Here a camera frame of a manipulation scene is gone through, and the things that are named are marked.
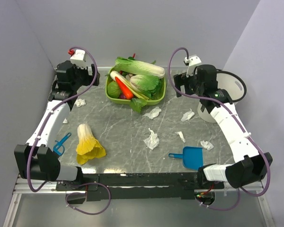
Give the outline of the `blue dustpan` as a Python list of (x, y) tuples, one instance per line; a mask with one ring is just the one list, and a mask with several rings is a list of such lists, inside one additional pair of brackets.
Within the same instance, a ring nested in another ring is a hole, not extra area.
[(182, 153), (169, 153), (170, 158), (182, 159), (183, 166), (191, 170), (198, 170), (204, 165), (203, 163), (203, 148), (189, 147), (183, 148)]

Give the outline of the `blue hand brush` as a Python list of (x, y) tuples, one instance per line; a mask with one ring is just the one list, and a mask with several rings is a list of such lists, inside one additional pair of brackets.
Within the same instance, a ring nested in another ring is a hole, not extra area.
[(53, 147), (53, 152), (56, 153), (59, 157), (62, 156), (65, 152), (64, 142), (71, 136), (71, 133), (67, 133), (60, 141), (55, 141), (56, 144)]

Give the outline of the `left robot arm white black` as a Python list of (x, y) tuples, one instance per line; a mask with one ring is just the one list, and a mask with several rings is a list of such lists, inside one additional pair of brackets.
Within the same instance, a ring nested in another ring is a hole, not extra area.
[(84, 178), (81, 167), (64, 166), (54, 152), (55, 138), (62, 122), (71, 112), (81, 86), (90, 89), (99, 85), (100, 74), (97, 65), (79, 67), (68, 60), (57, 65), (57, 79), (53, 83), (45, 113), (24, 145), (16, 145), (14, 155), (21, 178), (27, 180), (29, 189), (34, 188), (32, 180), (47, 182), (64, 181), (73, 190), (83, 187)]

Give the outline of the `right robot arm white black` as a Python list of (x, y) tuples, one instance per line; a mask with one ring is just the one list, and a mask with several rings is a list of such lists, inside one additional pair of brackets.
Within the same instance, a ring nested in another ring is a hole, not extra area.
[(194, 66), (171, 79), (178, 97), (184, 95), (199, 100), (200, 116), (220, 127), (232, 151), (233, 164), (200, 167), (198, 185), (208, 188), (213, 182), (228, 182), (233, 188), (243, 188), (264, 178), (269, 179), (272, 156), (264, 153), (253, 141), (235, 108), (247, 92), (243, 80), (209, 64)]

